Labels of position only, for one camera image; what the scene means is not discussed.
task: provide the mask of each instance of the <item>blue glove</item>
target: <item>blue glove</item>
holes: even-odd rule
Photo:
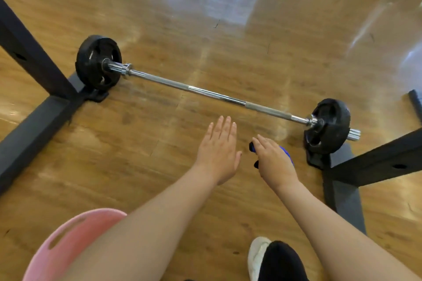
[[[282,148],[282,150],[289,156],[290,161],[292,161],[292,164],[295,165],[293,163],[292,157],[289,155],[289,153],[287,152],[287,150],[285,148],[283,148],[282,146],[279,146],[279,147]],[[254,147],[254,143],[253,142],[249,142],[249,151],[256,153],[256,150],[255,150],[255,147]],[[259,166],[259,160],[254,163],[254,167],[256,169],[258,169],[258,166]]]

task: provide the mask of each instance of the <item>weight plate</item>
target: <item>weight plate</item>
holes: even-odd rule
[[[335,99],[321,101],[312,115],[319,120],[314,128],[305,130],[305,148],[327,155],[340,149],[350,131],[350,112],[345,103]]]
[[[76,56],[76,73],[86,85],[98,90],[108,90],[115,86],[120,74],[115,71],[104,71],[104,59],[122,63],[122,54],[117,43],[110,38],[92,35],[82,43]]]

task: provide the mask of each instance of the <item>hand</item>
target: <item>hand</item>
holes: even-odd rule
[[[241,151],[236,152],[236,123],[221,116],[214,128],[211,122],[198,149],[194,167],[207,173],[215,184],[223,184],[236,173]]]
[[[299,183],[292,161],[278,144],[261,135],[252,141],[260,161],[260,175],[274,192]]]

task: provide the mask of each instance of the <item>squat rack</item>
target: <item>squat rack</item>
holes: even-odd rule
[[[101,102],[108,92],[87,88],[76,73],[67,79],[4,0],[0,0],[0,45],[49,93],[0,142],[1,195],[86,100]],[[420,95],[413,90],[409,96],[422,120]],[[359,187],[422,170],[421,154],[422,129],[418,129],[357,157],[345,143],[335,153],[309,160],[322,169],[326,204],[366,233]]]

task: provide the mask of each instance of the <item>left hand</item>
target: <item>left hand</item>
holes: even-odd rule
[[[215,184],[223,184],[233,177],[240,163],[242,151],[236,152],[236,123],[231,118],[221,116],[214,127],[211,122],[202,140],[194,167],[207,176],[211,176]]]

